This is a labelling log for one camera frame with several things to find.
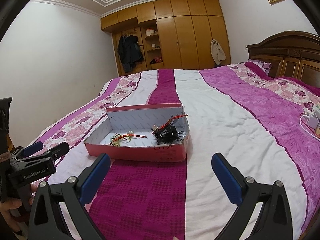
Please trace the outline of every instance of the wrinkled sheet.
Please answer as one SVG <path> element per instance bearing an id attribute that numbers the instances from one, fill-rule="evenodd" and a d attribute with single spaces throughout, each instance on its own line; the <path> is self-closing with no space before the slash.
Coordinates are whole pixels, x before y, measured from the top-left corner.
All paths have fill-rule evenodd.
<path id="1" fill-rule="evenodd" d="M 106 83 L 97 98 L 47 128 L 36 140 L 44 150 L 66 141 L 69 153 L 56 162 L 50 184 L 79 175 L 92 164 L 83 140 L 113 106 L 181 102 L 191 143 L 182 163 L 115 160 L 89 215 L 106 239 L 214 239 L 236 206 L 211 168 L 221 152 L 241 173 L 260 183 L 284 183 L 294 239 L 318 208 L 319 142 L 299 125 L 304 109 L 317 104 L 317 91 L 293 79 L 271 79 L 253 63 L 210 70 L 152 70 Z M 258 217 L 252 215 L 242 239 Z M 76 230 L 62 205 L 76 239 Z"/>

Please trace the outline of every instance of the wooden headboard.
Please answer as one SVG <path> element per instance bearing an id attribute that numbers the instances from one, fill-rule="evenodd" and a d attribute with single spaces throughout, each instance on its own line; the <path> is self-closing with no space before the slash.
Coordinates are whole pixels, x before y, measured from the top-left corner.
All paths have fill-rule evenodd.
<path id="1" fill-rule="evenodd" d="M 270 62 L 270 77 L 294 77 L 320 87 L 320 37 L 287 31 L 247 46 L 250 59 Z"/>

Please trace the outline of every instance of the silver bolt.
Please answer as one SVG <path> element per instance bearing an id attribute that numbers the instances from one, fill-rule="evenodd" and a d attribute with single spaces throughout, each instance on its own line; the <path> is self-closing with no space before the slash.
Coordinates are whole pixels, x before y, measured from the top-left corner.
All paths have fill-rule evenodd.
<path id="1" fill-rule="evenodd" d="M 45 181 L 41 181 L 39 187 L 44 187 L 45 185 L 47 185 L 47 183 Z"/>
<path id="2" fill-rule="evenodd" d="M 245 178 L 245 181 L 248 182 L 248 183 L 254 183 L 254 178 L 252 178 L 252 177 L 246 177 L 246 178 Z"/>
<path id="3" fill-rule="evenodd" d="M 276 181 L 276 185 L 277 185 L 278 187 L 282 187 L 282 186 L 283 186 L 283 183 L 282 183 L 281 181 L 277 180 L 277 181 Z"/>
<path id="4" fill-rule="evenodd" d="M 75 176 L 71 176 L 68 178 L 69 183 L 74 183 L 76 180 L 77 180 L 77 178 Z"/>

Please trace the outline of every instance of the wall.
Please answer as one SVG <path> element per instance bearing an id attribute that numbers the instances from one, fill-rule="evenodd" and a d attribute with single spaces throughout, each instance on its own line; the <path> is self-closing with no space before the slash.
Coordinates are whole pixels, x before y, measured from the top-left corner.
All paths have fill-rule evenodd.
<path id="1" fill-rule="evenodd" d="M 43 129 L 95 98 L 117 77 L 112 37 L 100 19 L 31 2 L 0 42 L 0 98 L 13 97 L 9 135 L 28 145 Z"/>
<path id="2" fill-rule="evenodd" d="M 226 22 L 231 62 L 248 59 L 245 46 L 288 30 L 316 34 L 309 20 L 292 0 L 270 5 L 268 0 L 219 0 Z"/>

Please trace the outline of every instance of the pillow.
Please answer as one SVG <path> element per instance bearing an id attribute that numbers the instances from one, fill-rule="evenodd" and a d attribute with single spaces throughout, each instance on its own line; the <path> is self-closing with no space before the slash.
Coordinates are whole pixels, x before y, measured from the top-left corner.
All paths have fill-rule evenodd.
<path id="1" fill-rule="evenodd" d="M 272 67 L 271 63 L 263 62 L 256 59 L 249 59 L 247 62 L 255 63 L 257 66 L 259 66 L 267 75 L 270 72 L 270 69 Z"/>

